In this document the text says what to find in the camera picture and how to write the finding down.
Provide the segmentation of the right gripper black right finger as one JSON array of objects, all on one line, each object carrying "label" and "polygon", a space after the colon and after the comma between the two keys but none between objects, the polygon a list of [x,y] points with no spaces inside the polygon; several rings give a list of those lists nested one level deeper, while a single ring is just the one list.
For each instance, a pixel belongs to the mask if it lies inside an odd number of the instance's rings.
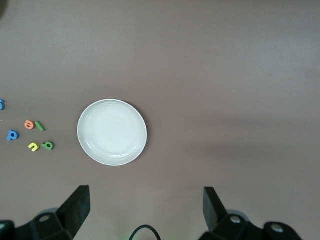
[{"label": "right gripper black right finger", "polygon": [[239,214],[228,213],[213,187],[203,189],[203,215],[208,227],[201,240],[300,240],[282,222],[266,222],[259,228]]}]

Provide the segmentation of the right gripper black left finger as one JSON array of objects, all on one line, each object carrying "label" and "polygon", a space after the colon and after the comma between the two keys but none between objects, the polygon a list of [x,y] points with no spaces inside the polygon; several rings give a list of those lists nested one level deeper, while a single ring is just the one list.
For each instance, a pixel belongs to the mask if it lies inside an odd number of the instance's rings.
[{"label": "right gripper black left finger", "polygon": [[79,186],[55,211],[44,212],[14,231],[15,240],[72,240],[90,213],[90,187]]}]

